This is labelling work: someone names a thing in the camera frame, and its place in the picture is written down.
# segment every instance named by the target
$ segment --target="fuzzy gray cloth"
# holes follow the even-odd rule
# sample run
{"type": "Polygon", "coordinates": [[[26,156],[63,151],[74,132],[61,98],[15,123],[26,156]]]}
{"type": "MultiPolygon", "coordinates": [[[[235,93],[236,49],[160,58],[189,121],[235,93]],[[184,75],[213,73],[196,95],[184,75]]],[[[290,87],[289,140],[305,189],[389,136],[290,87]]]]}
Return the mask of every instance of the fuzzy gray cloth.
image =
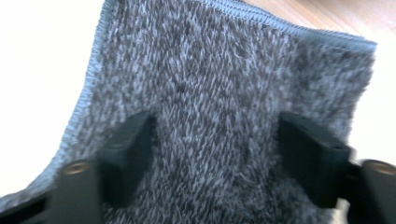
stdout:
{"type": "Polygon", "coordinates": [[[157,120],[154,161],[107,223],[328,223],[280,165],[280,111],[347,140],[375,43],[294,26],[239,1],[106,0],[84,89],[48,168],[0,211],[51,188],[124,120],[157,120]]]}

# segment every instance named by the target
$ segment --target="gray fleece fabric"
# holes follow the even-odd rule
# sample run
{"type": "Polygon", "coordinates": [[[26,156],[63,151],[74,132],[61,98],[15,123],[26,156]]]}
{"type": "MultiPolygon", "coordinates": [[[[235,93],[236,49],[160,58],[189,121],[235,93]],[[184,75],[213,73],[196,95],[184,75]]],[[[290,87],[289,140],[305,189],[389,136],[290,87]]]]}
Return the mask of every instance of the gray fleece fabric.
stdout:
{"type": "Polygon", "coordinates": [[[107,223],[329,223],[281,166],[281,111],[347,140],[375,43],[292,25],[240,1],[106,0],[83,91],[56,156],[0,211],[53,187],[148,110],[153,163],[107,223]]]}

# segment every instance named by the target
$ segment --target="white background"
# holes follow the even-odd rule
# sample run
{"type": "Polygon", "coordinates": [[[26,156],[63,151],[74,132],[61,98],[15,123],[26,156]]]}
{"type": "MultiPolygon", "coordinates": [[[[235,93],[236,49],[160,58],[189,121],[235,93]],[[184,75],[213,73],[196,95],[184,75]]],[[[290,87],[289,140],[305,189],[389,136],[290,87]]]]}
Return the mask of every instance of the white background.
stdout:
{"type": "MultiPolygon", "coordinates": [[[[103,0],[0,0],[0,197],[50,162],[81,91],[103,0]]],[[[358,158],[396,164],[396,39],[379,43],[354,120],[358,158]]]]}

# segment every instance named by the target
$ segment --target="wooden surface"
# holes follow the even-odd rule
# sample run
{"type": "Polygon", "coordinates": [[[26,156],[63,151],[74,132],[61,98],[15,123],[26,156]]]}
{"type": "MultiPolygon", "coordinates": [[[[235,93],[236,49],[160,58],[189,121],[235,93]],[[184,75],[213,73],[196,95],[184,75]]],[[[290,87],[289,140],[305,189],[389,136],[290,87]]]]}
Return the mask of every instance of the wooden surface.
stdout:
{"type": "Polygon", "coordinates": [[[396,35],[393,0],[246,0],[294,24],[364,35],[396,35]]]}
{"type": "MultiPolygon", "coordinates": [[[[374,74],[361,97],[349,136],[357,159],[396,164],[396,1],[395,0],[246,0],[294,24],[360,35],[378,43],[374,74]]],[[[345,202],[333,223],[346,223],[345,202]]]]}

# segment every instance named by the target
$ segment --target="metal screw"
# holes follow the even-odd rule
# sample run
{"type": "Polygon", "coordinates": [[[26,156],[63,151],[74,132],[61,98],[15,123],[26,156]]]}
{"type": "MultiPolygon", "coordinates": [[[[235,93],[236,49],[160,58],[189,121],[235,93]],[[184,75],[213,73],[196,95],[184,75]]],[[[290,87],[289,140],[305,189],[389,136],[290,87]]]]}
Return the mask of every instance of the metal screw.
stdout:
{"type": "Polygon", "coordinates": [[[64,173],[66,175],[75,175],[84,172],[88,169],[90,169],[90,165],[88,163],[80,162],[73,165],[69,165],[66,168],[64,168],[64,173]]]}
{"type": "Polygon", "coordinates": [[[372,162],[370,166],[379,173],[385,175],[396,175],[396,168],[394,168],[391,165],[379,163],[379,162],[372,162]]]}

